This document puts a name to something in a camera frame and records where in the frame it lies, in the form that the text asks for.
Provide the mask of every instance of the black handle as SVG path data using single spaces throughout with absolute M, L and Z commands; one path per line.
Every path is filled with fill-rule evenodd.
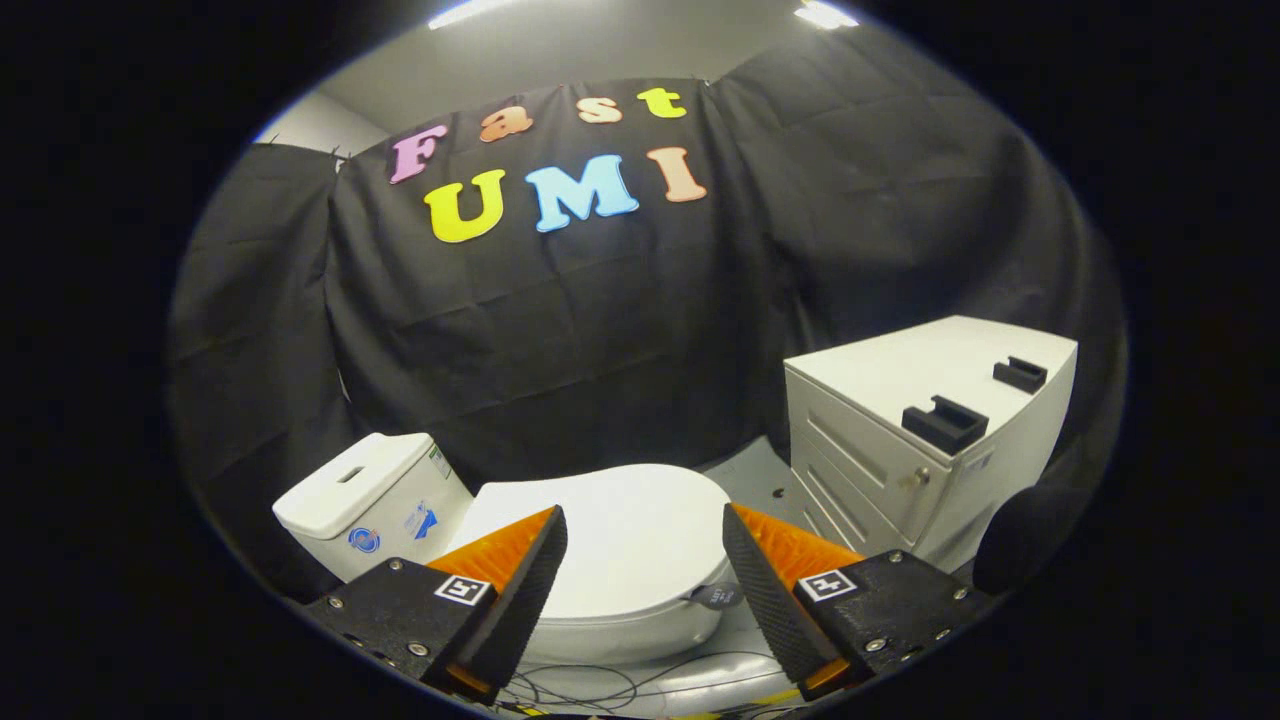
M 948 455 L 960 452 L 987 433 L 986 415 L 941 395 L 934 395 L 932 400 L 932 413 L 918 407 L 902 410 L 902 428 Z
M 996 368 L 992 370 L 991 377 L 1005 384 L 1014 386 L 1023 392 L 1034 395 L 1036 391 L 1044 387 L 1044 379 L 1048 378 L 1048 370 L 1010 355 L 1007 365 L 1004 363 L 996 363 Z

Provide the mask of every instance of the black curtain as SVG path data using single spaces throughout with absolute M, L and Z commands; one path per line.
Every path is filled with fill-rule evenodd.
M 232 548 L 296 600 L 337 587 L 271 503 L 357 438 L 325 313 L 334 159 L 255 145 L 178 272 L 166 398 L 178 455 Z

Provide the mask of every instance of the filing cabinet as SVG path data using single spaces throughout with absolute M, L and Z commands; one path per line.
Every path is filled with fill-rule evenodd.
M 805 529 L 955 570 L 1043 471 L 1075 357 L 1069 338 L 951 316 L 786 360 Z

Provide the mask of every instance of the foam letter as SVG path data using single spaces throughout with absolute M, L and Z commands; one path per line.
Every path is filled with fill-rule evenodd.
M 662 177 L 667 179 L 667 200 L 689 202 L 707 196 L 707 188 L 698 184 L 685 163 L 689 151 L 684 147 L 659 147 L 645 152 L 645 158 L 658 163 Z
M 458 217 L 458 192 L 462 183 L 454 182 L 429 192 L 422 202 L 431 208 L 431 229 L 444 242 L 462 242 L 493 229 L 502 219 L 502 186 L 499 181 L 507 170 L 489 170 L 471 178 L 480 188 L 480 217 L 463 220 Z
M 630 213 L 640 206 L 635 197 L 627 193 L 618 165 L 621 155 L 596 155 L 586 161 L 582 179 L 575 181 L 564 170 L 552 165 L 525 176 L 525 181 L 538 190 L 538 206 L 543 217 L 538 222 L 538 232 L 558 231 L 570 223 L 568 215 L 561 210 L 564 204 L 577 219 L 585 220 L 591 214 L 591 200 L 598 199 L 595 214 L 602 218 Z
M 525 132 L 532 127 L 534 120 L 529 117 L 520 105 L 512 105 L 511 108 L 503 108 L 497 113 L 489 115 L 488 118 L 480 120 L 480 140 L 484 142 L 493 142 L 500 137 L 507 137 L 517 132 Z
M 660 87 L 653 90 L 646 90 L 637 99 L 644 100 L 649 104 L 649 111 L 659 118 L 682 118 L 685 117 L 684 108 L 676 108 L 671 104 L 672 100 L 680 100 L 680 95 L 675 92 L 667 92 Z
M 435 126 L 429 131 L 406 137 L 392 147 L 396 149 L 396 174 L 392 184 L 408 179 L 426 169 L 426 160 L 435 152 L 435 138 L 444 137 L 449 128 Z
M 616 123 L 622 119 L 617 102 L 609 97 L 584 97 L 577 101 L 577 117 L 589 123 Z

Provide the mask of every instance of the toilet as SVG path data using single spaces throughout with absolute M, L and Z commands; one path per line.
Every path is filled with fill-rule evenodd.
M 291 488 L 280 524 L 340 580 L 403 557 L 426 564 L 559 505 L 568 546 L 524 662 L 623 664 L 686 651 L 721 612 L 690 600 L 732 578 L 705 475 L 637 464 L 488 483 L 472 496 L 426 433 L 372 433 Z

